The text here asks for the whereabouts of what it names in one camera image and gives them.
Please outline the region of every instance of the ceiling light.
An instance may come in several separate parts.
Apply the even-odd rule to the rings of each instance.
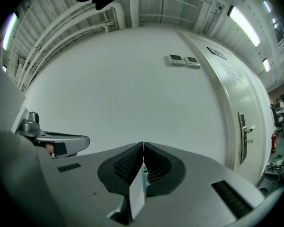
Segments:
[[[269,65],[268,59],[265,58],[262,62],[263,62],[266,72],[270,71],[270,65]]]
[[[265,5],[265,7],[267,8],[267,11],[270,13],[270,12],[271,12],[271,8],[270,8],[268,2],[267,2],[267,1],[264,1],[263,3],[264,3],[264,5]]]
[[[230,7],[227,15],[231,17],[244,30],[255,47],[258,47],[260,44],[260,38],[256,34],[254,28],[248,22],[248,20],[244,17],[244,15],[235,6]]]
[[[5,34],[4,34],[4,38],[3,38],[3,43],[2,43],[2,47],[6,50],[8,47],[8,43],[9,43],[9,37],[11,34],[11,31],[13,30],[13,27],[16,23],[17,20],[17,16],[15,13],[13,13],[10,17],[9,17],[9,23],[6,27],[5,30]]]

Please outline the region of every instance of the door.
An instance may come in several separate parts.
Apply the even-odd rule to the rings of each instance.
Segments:
[[[257,184],[265,161],[264,120],[257,92],[243,68],[244,65],[221,45],[199,35],[184,34],[182,38],[198,54],[215,86],[223,88],[223,91],[217,93],[221,98],[220,104],[224,108],[224,118],[229,129],[227,149],[232,162],[230,168],[252,184]]]

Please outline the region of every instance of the red fire extinguisher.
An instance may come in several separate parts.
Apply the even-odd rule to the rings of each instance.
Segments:
[[[271,153],[275,153],[276,148],[276,135],[273,134],[271,137]]]

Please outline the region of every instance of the wall-mounted controller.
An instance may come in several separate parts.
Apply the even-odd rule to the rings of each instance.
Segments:
[[[185,62],[179,55],[168,55],[166,57],[168,66],[185,66]]]
[[[194,57],[185,57],[184,61],[187,67],[196,68],[196,69],[201,68],[201,64]]]

